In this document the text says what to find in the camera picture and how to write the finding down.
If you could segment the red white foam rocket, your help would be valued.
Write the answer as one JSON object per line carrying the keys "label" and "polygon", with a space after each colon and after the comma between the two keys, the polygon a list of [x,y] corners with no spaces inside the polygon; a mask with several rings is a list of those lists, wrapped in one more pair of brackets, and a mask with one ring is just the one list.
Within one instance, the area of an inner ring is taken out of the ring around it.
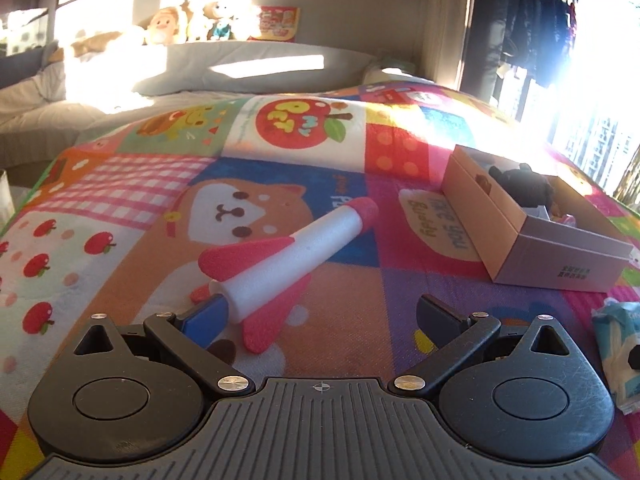
{"label": "red white foam rocket", "polygon": [[289,236],[208,248],[198,257],[198,267],[209,282],[192,292],[194,306],[211,296],[224,296],[229,304],[227,326],[239,326],[247,351],[265,352],[310,283],[311,273],[371,229],[376,218],[375,201],[358,197]]}

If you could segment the white battery charger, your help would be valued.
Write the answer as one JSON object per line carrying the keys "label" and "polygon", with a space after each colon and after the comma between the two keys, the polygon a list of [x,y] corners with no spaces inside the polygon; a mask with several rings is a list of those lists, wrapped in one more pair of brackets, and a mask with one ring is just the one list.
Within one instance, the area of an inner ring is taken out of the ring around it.
{"label": "white battery charger", "polygon": [[536,207],[523,207],[523,211],[533,218],[537,218],[544,221],[550,221],[550,214],[546,206],[539,205]]}

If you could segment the black plush toy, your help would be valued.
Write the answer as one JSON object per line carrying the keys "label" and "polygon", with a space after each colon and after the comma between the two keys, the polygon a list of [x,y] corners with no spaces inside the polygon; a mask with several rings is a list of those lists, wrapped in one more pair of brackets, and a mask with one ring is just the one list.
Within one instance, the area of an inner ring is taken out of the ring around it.
{"label": "black plush toy", "polygon": [[537,174],[529,164],[522,162],[516,169],[506,171],[491,166],[488,174],[500,185],[522,208],[550,208],[553,203],[554,189],[548,179]]}

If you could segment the blue wet wipes pack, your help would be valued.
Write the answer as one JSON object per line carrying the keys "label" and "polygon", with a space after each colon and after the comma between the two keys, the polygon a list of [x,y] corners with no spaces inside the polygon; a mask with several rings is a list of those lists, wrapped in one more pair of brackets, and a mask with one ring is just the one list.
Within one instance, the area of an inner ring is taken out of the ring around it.
{"label": "blue wet wipes pack", "polygon": [[639,411],[639,304],[606,298],[591,312],[608,388],[624,414]]}

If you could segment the pink pig figurine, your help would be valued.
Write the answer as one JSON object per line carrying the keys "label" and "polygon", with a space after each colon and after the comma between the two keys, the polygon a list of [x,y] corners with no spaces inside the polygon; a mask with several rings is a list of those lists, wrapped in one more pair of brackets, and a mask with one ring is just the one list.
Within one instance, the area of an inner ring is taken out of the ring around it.
{"label": "pink pig figurine", "polygon": [[577,226],[577,221],[572,214],[560,214],[559,212],[552,212],[550,219],[554,222],[564,224],[564,226]]}

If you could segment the colourful cartoon play mat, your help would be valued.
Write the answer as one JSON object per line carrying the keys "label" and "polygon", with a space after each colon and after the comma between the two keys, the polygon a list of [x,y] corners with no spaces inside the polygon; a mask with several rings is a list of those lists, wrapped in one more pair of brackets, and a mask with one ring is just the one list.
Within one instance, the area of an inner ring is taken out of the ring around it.
{"label": "colourful cartoon play mat", "polygon": [[556,316],[590,359],[605,294],[494,284],[440,192],[452,149],[515,146],[485,103],[432,84],[316,96],[240,96],[130,120],[64,151],[1,239],[1,474],[41,460],[27,403],[96,312],[119,325],[190,307],[198,256],[287,236],[359,196],[375,225],[319,266],[278,339],[246,351],[231,325],[216,352],[267,376],[391,378],[431,350],[416,302],[523,324]]}

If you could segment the open cardboard box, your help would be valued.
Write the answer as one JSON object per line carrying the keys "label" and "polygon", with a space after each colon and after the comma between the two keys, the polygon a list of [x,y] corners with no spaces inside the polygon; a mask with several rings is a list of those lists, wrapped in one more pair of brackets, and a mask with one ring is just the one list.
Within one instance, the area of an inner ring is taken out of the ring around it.
{"label": "open cardboard box", "polygon": [[518,165],[458,145],[442,180],[449,205],[496,284],[574,292],[606,292],[631,260],[634,246],[592,203],[557,176],[554,201],[576,224],[529,214],[489,174]]}

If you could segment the grey sofa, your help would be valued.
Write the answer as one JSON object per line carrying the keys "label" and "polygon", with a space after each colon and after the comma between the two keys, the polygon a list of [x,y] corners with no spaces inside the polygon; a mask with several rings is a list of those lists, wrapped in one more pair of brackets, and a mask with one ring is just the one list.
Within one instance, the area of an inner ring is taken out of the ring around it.
{"label": "grey sofa", "polygon": [[289,42],[190,42],[126,46],[79,56],[44,50],[1,62],[1,166],[50,162],[78,140],[228,94],[323,92],[413,81],[408,64]]}

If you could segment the yellow duck plush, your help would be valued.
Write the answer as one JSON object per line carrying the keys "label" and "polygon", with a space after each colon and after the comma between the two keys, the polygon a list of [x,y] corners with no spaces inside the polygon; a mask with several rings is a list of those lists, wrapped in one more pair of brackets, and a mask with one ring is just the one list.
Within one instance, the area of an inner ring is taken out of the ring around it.
{"label": "yellow duck plush", "polygon": [[151,18],[145,31],[148,46],[172,46],[186,42],[186,12],[168,6],[158,10]]}

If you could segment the red greeting card box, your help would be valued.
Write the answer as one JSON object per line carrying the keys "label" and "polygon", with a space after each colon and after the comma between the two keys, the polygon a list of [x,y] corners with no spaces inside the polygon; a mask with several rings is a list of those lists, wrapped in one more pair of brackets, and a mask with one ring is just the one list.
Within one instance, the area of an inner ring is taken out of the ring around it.
{"label": "red greeting card box", "polygon": [[257,28],[250,34],[251,40],[294,42],[300,18],[296,6],[262,6],[258,14]]}

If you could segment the white bear plush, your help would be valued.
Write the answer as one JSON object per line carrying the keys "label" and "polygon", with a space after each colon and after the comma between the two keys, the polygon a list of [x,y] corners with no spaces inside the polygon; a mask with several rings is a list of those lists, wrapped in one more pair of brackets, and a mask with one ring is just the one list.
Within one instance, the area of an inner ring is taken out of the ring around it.
{"label": "white bear plush", "polygon": [[216,0],[203,8],[204,18],[208,21],[206,39],[209,41],[227,41],[234,38],[236,4],[231,0]]}

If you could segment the hanging dark clothes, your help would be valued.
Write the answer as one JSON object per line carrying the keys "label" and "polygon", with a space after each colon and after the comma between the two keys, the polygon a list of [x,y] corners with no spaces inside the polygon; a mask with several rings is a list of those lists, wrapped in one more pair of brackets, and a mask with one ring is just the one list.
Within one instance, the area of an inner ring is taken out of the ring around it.
{"label": "hanging dark clothes", "polygon": [[509,0],[502,57],[548,88],[570,60],[576,29],[575,6],[566,0]]}

